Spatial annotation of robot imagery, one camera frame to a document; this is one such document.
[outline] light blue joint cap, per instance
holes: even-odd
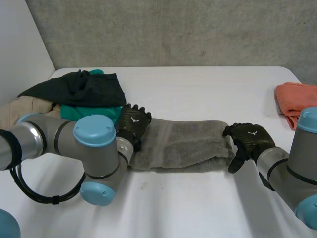
[[[317,107],[302,110],[297,126],[302,130],[317,133]]]
[[[109,145],[116,136],[113,121],[103,115],[91,115],[79,119],[73,132],[80,143],[90,147]]]
[[[29,113],[29,114],[25,114],[23,117],[21,117],[16,123],[20,123],[22,121],[24,121],[27,117],[31,116],[31,115],[40,115],[40,113]]]
[[[7,211],[0,209],[0,237],[20,238],[21,230],[16,219]]]
[[[301,201],[295,208],[295,215],[307,227],[317,230],[317,194]]]
[[[116,193],[112,188],[98,182],[84,182],[81,184],[80,195],[90,204],[108,206],[112,203]]]

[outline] white table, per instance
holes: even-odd
[[[60,77],[77,68],[60,69]],[[279,116],[275,86],[299,82],[282,67],[102,68],[117,73],[126,98],[155,118],[223,120],[264,126],[290,150],[294,132]],[[44,195],[68,192],[80,162],[46,155],[23,162],[26,181]],[[316,238],[279,196],[263,187],[253,162],[234,175],[127,173],[108,207],[78,195],[60,205],[31,201],[0,173],[0,208],[18,220],[22,238]]]

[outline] teal cloth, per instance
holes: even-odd
[[[100,69],[91,70],[89,73],[90,73],[90,75],[104,74],[104,72]]]
[[[112,108],[86,108],[86,107],[71,107],[68,105],[61,105],[60,117],[66,120],[78,121],[80,118],[90,115],[104,115],[109,117],[114,124],[116,124],[120,114],[121,107]]]

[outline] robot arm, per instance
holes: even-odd
[[[317,230],[317,108],[302,111],[290,154],[275,147],[259,125],[235,124],[224,135],[232,136],[238,147],[229,171],[254,160],[263,184],[275,190],[306,226]]]
[[[130,114],[132,126],[127,119]],[[85,170],[83,183],[78,187],[82,198],[106,206],[113,201],[135,143],[139,143],[150,121],[151,114],[145,114],[144,108],[138,109],[137,105],[123,108],[117,130],[112,120],[102,115],[87,116],[77,122],[27,115],[8,131],[0,132],[0,170],[12,169],[44,153],[80,160]],[[52,203],[59,202],[57,196]]]

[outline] concrete wall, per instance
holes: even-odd
[[[283,66],[317,84],[316,0],[26,0],[55,67]]]

